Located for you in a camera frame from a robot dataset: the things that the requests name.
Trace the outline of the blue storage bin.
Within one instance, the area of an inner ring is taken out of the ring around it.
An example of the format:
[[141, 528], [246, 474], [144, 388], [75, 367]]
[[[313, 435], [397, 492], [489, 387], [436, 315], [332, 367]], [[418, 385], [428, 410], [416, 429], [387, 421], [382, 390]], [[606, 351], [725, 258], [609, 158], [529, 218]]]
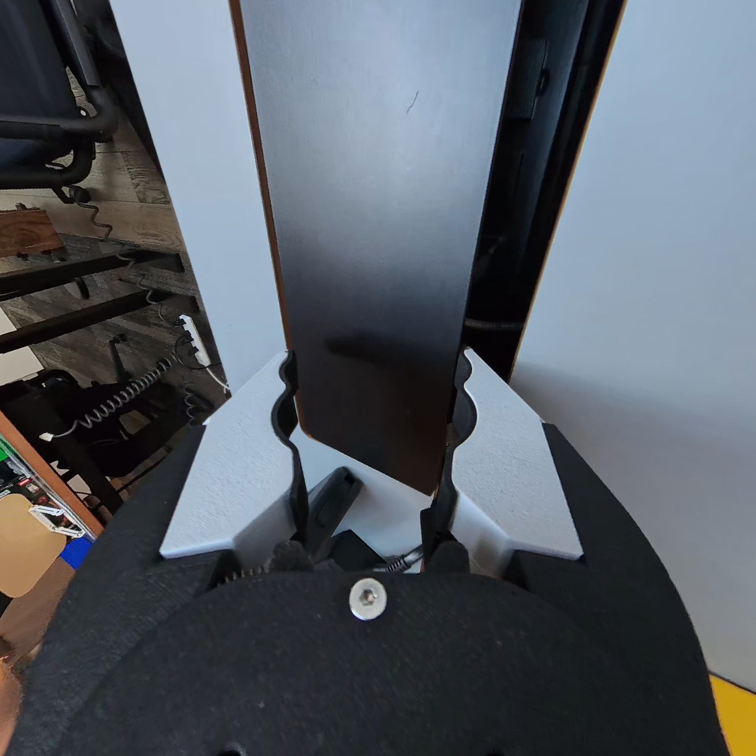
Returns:
[[62, 549], [60, 559], [76, 571], [90, 553], [92, 546], [93, 541], [86, 536], [72, 538]]

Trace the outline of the black office chair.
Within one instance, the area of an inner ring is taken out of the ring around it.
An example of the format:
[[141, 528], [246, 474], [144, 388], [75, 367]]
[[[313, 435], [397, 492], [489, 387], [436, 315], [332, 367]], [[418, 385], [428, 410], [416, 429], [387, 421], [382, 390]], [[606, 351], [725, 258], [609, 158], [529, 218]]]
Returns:
[[71, 2], [1, 2], [1, 74], [1, 189], [94, 209], [80, 183], [118, 116]]

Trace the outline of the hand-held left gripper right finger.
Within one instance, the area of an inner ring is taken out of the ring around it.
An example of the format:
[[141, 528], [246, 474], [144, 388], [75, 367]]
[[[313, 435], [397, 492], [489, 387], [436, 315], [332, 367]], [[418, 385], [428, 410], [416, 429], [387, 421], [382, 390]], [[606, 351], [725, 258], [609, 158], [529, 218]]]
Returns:
[[460, 351], [441, 479], [421, 513], [423, 565], [456, 542], [471, 572], [504, 576], [515, 553], [584, 550], [541, 418], [471, 348]]

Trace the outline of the dark desk mat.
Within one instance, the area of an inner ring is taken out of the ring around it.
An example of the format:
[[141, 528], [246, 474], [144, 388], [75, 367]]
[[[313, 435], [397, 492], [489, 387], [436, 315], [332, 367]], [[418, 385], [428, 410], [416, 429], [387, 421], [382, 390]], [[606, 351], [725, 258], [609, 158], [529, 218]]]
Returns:
[[430, 495], [521, 2], [241, 2], [309, 436]]

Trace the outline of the white power strip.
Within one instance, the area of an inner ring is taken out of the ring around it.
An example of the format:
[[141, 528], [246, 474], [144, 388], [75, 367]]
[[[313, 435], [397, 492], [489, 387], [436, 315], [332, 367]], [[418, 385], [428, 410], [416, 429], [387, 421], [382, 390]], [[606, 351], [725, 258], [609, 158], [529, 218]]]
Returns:
[[206, 350], [199, 330], [194, 323], [192, 316], [181, 314], [178, 316], [178, 323], [184, 330], [188, 337], [188, 343], [192, 349], [192, 355], [196, 362], [202, 367], [207, 368], [212, 366], [212, 360], [209, 353]]

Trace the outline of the black box device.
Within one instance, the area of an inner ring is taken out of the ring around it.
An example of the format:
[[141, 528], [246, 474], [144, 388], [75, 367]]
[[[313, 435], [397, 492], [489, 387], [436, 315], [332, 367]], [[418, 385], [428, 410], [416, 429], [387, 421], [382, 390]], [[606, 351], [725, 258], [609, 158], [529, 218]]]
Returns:
[[366, 572], [386, 566], [354, 531], [335, 533], [362, 488], [361, 480], [340, 467], [310, 491], [305, 549], [314, 570]]

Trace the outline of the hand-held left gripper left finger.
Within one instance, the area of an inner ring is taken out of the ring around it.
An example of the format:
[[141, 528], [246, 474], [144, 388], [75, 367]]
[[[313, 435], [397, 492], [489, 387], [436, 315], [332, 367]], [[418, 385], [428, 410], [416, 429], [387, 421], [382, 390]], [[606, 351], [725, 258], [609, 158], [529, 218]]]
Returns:
[[159, 549], [166, 560], [231, 550], [256, 568], [283, 541], [305, 543], [308, 493], [297, 447], [296, 356], [285, 351], [204, 424]]

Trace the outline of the white lego frame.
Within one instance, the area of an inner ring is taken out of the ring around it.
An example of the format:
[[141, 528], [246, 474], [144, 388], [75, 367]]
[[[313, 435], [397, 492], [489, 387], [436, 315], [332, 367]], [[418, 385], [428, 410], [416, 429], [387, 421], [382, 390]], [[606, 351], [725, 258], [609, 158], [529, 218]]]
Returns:
[[66, 510], [37, 504], [29, 508], [29, 514], [50, 532], [62, 534], [68, 539], [79, 539], [87, 534], [81, 524], [71, 520]]

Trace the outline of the black desk frame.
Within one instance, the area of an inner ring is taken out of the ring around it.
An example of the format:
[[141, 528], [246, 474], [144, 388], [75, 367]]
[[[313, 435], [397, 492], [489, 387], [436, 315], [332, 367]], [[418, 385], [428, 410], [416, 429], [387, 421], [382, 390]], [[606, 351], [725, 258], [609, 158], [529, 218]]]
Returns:
[[[176, 252], [154, 250], [125, 250], [84, 260], [56, 262], [20, 271], [8, 271], [1, 276], [2, 302], [73, 283], [77, 278], [93, 274], [132, 269], [139, 264], [151, 268], [164, 265], [167, 270], [183, 272], [181, 257]], [[148, 287], [125, 296], [81, 308], [39, 323], [28, 324], [14, 332], [1, 335], [1, 354], [39, 345], [52, 339], [95, 326], [148, 306], [159, 305], [175, 297], [175, 293]]]

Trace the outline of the brown wood block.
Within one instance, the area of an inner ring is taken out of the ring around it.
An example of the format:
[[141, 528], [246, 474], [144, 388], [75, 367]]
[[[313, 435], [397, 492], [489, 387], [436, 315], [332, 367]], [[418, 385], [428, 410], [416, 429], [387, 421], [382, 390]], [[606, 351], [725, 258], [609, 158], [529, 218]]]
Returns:
[[18, 206], [1, 211], [1, 257], [52, 254], [64, 244], [44, 209]]

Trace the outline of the small rounded cardboard board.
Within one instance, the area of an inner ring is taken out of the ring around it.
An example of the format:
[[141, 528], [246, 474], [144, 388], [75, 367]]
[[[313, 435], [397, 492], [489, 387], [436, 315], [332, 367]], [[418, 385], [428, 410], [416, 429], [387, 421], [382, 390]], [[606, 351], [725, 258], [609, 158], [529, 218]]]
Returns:
[[11, 599], [31, 591], [67, 543], [64, 534], [48, 529], [30, 507], [20, 494], [1, 499], [1, 593]]

